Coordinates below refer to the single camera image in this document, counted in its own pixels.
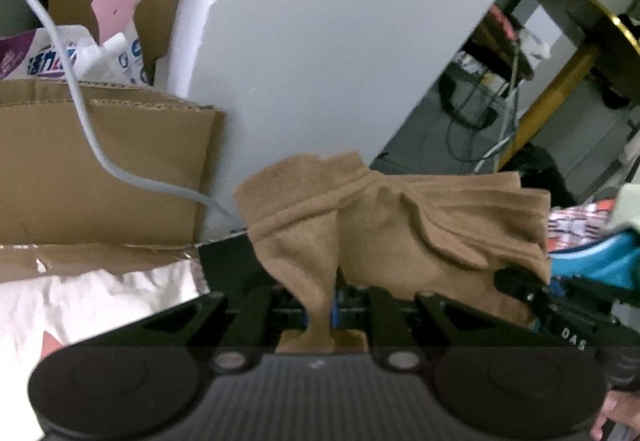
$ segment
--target plastic bag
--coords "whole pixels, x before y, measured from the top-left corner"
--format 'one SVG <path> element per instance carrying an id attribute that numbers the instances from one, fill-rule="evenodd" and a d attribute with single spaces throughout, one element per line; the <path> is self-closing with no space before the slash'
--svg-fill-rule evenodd
<path id="1" fill-rule="evenodd" d="M 145 85 L 140 39 L 133 13 L 140 0 L 94 0 L 101 39 L 98 45 L 84 26 L 59 26 L 58 31 L 79 80 L 122 85 Z M 0 80 L 50 78 L 64 80 L 58 51 L 46 29 L 0 39 Z"/>

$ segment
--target round table top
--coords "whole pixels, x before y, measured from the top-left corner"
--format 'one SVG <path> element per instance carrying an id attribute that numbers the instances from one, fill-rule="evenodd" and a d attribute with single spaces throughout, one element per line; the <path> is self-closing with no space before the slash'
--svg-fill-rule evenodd
<path id="1" fill-rule="evenodd" d="M 600 48 L 596 67 L 623 96 L 640 102 L 640 45 L 617 15 L 598 0 L 538 0 L 576 46 Z"/>

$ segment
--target white cable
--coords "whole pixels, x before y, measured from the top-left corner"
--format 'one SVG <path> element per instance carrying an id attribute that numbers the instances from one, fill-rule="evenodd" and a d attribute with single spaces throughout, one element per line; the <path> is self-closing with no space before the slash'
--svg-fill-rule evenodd
<path id="1" fill-rule="evenodd" d="M 66 48 L 62 43 L 62 38 L 60 37 L 60 33 L 56 28 L 55 22 L 51 19 L 49 13 L 40 3 L 40 1 L 25 1 L 29 5 L 29 7 L 31 7 L 31 10 L 35 13 L 35 15 L 39 18 L 40 22 L 42 22 L 44 28 L 51 35 L 53 45 L 57 50 L 60 61 L 62 62 L 62 66 L 65 69 L 66 81 L 69 86 L 71 98 L 74 102 L 74 105 L 76 106 L 76 112 L 78 113 L 78 119 L 80 120 L 80 125 L 82 126 L 82 132 L 84 133 L 84 137 L 88 141 L 91 150 L 94 152 L 95 158 L 98 160 L 98 163 L 100 163 L 102 168 L 107 170 L 107 172 L 114 176 L 116 179 L 119 179 L 124 183 L 128 183 L 145 190 L 151 190 L 152 192 L 171 194 L 174 196 L 201 202 L 202 204 L 206 204 L 210 208 L 215 208 L 217 211 L 224 215 L 229 215 L 229 212 L 227 212 L 222 206 L 220 206 L 214 198 L 203 195 L 199 192 L 196 192 L 195 190 L 184 188 L 183 186 L 171 185 L 169 183 L 162 183 L 153 179 L 146 179 L 140 176 L 136 176 L 135 174 L 127 172 L 117 165 L 114 165 L 109 160 L 109 158 L 102 151 L 100 143 L 95 136 L 94 129 L 91 125 L 91 119 L 89 118 L 89 114 L 86 108 L 86 103 L 84 103 L 84 98 L 82 97 L 82 92 L 80 91 L 78 77 L 76 76 L 76 72 L 74 71 L 71 61 L 66 55 Z"/>
<path id="2" fill-rule="evenodd" d="M 514 42 L 514 47 L 515 49 L 513 52 L 513 67 L 511 68 L 511 80 L 509 82 L 509 94 L 507 95 L 504 119 L 502 120 L 502 128 L 500 130 L 500 135 L 498 136 L 498 143 L 486 154 L 484 154 L 484 156 L 482 156 L 482 159 L 476 164 L 476 167 L 474 168 L 474 174 L 478 174 L 484 163 L 486 163 L 486 161 L 494 154 L 496 154 L 494 158 L 494 172 L 497 172 L 497 167 L 500 163 L 500 155 L 497 154 L 497 152 L 505 147 L 518 133 L 518 124 L 516 123 L 515 128 L 513 129 L 509 137 L 502 139 L 507 132 L 507 125 L 509 124 L 510 119 L 513 119 L 513 115 L 517 114 L 518 111 L 518 97 L 516 96 L 516 90 L 518 87 L 516 87 L 516 82 L 518 81 L 518 60 L 520 58 L 519 43 Z M 513 112 L 509 110 L 512 100 L 514 100 L 512 108 Z"/>

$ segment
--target gold table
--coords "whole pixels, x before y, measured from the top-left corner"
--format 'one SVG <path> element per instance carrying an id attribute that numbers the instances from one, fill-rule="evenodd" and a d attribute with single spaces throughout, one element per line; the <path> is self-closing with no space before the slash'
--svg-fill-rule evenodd
<path id="1" fill-rule="evenodd" d="M 616 15 L 597 0 L 538 1 L 578 49 L 520 120 L 500 167 L 536 135 L 594 66 L 620 94 L 640 101 L 640 46 Z"/>

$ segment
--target blue object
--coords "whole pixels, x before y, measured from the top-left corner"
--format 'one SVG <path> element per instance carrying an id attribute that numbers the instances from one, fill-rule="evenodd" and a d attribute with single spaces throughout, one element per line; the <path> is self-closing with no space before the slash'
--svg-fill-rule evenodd
<path id="1" fill-rule="evenodd" d="M 566 296 L 566 291 L 557 278 L 551 279 L 551 282 L 549 283 L 549 290 L 551 291 L 551 294 L 553 296 L 558 296 L 561 298 L 564 298 Z"/>
<path id="2" fill-rule="evenodd" d="M 338 292 L 334 291 L 334 303 L 331 306 L 331 326 L 337 329 L 340 326 L 340 313 L 338 312 Z"/>
<path id="3" fill-rule="evenodd" d="M 635 231 L 623 231 L 595 244 L 556 251 L 550 257 L 553 277 L 581 275 L 610 286 L 634 289 L 640 237 Z"/>

